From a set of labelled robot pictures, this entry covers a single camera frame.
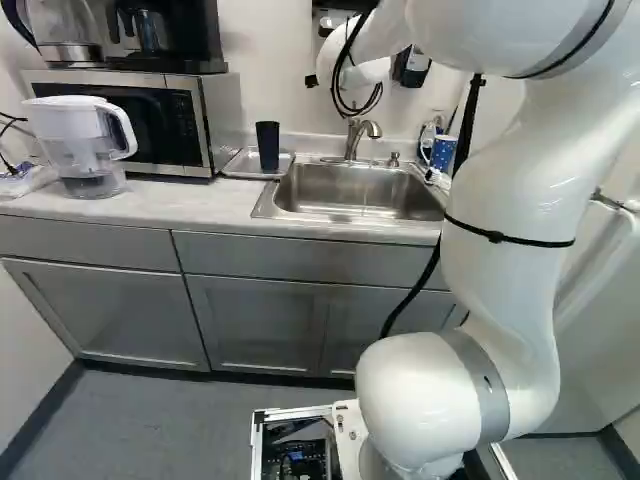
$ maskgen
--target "blue mug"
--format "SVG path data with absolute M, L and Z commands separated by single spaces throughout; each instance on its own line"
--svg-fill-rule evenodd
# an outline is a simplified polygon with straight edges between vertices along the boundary
M 451 135 L 436 135 L 433 141 L 433 149 L 431 150 L 430 166 L 446 172 L 451 163 L 451 159 L 456 152 L 458 139 Z

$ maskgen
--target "microwave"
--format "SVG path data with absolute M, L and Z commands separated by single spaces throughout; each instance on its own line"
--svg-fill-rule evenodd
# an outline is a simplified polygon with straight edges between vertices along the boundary
M 212 178 L 245 145 L 237 73 L 174 75 L 111 70 L 27 70 L 34 97 L 106 98 L 131 119 L 138 151 L 127 172 Z

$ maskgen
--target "cabinet door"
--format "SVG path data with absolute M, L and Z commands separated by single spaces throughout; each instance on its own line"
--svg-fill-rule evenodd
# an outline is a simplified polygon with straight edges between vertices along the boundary
M 313 374 L 326 321 L 318 285 L 188 275 L 213 368 Z
M 3 263 L 77 356 L 208 370 L 180 275 L 15 259 Z
M 329 286 L 327 292 L 329 316 L 322 373 L 351 376 L 362 352 L 378 339 L 387 316 L 409 290 Z M 422 291 L 398 317 L 390 335 L 438 332 L 445 324 L 459 325 L 461 315 L 455 303 L 451 293 Z

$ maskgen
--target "white refrigerator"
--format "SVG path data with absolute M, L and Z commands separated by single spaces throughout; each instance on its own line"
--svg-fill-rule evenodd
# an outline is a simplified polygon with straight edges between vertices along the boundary
M 583 218 L 554 322 L 562 388 L 539 433 L 597 431 L 640 404 L 640 131 Z

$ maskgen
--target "stainless steel sink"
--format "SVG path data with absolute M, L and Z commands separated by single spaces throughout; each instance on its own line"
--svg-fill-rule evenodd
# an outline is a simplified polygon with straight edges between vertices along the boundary
M 391 168 L 302 159 L 280 183 L 265 187 L 251 216 L 409 226 L 442 221 L 443 204 L 410 164 Z

